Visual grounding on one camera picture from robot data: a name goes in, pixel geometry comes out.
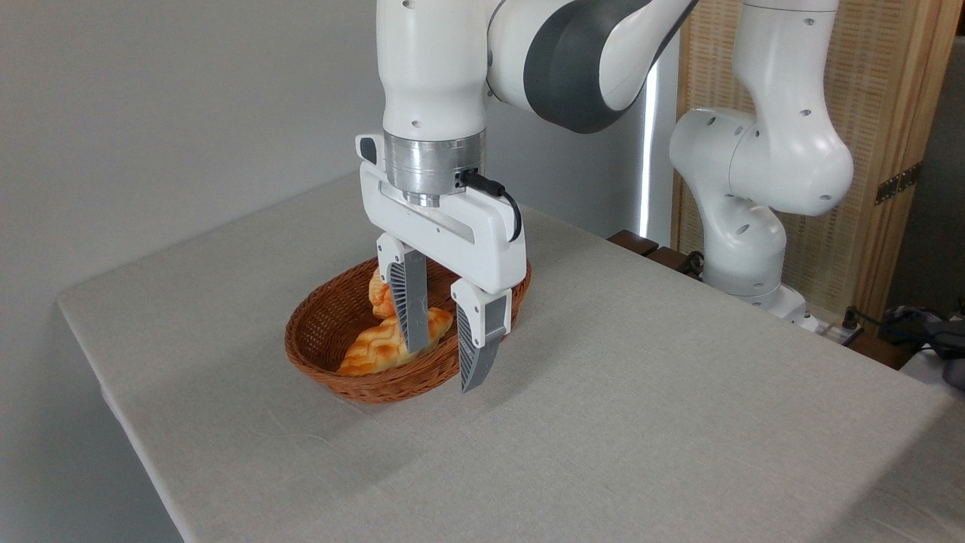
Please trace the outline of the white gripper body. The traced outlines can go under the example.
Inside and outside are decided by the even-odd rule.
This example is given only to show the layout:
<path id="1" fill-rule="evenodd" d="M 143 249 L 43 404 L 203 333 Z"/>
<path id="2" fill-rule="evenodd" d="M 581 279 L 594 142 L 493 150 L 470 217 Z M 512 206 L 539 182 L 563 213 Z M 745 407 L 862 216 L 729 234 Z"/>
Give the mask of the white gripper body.
<path id="1" fill-rule="evenodd" d="M 523 281 L 526 241 L 524 235 L 513 237 L 516 214 L 510 203 L 462 189 L 440 196 L 436 207 L 417 205 L 388 182 L 382 135 L 357 135 L 356 152 L 362 159 L 364 209 L 373 225 L 487 293 Z"/>

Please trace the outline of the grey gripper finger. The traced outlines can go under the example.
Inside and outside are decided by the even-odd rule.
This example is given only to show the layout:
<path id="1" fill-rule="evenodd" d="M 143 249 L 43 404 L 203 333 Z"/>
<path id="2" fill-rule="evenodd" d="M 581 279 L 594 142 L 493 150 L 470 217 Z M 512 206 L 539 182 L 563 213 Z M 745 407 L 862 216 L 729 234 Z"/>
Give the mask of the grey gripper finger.
<path id="1" fill-rule="evenodd" d="M 451 287 L 456 303 L 458 361 L 461 391 L 480 386 L 493 364 L 504 336 L 511 331 L 510 290 L 487 293 L 465 278 Z"/>
<path id="2" fill-rule="evenodd" d="M 377 259 L 380 278 L 389 287 L 407 350 L 411 354 L 424 350 L 430 344 L 427 258 L 399 238 L 384 233 L 377 238 Z"/>

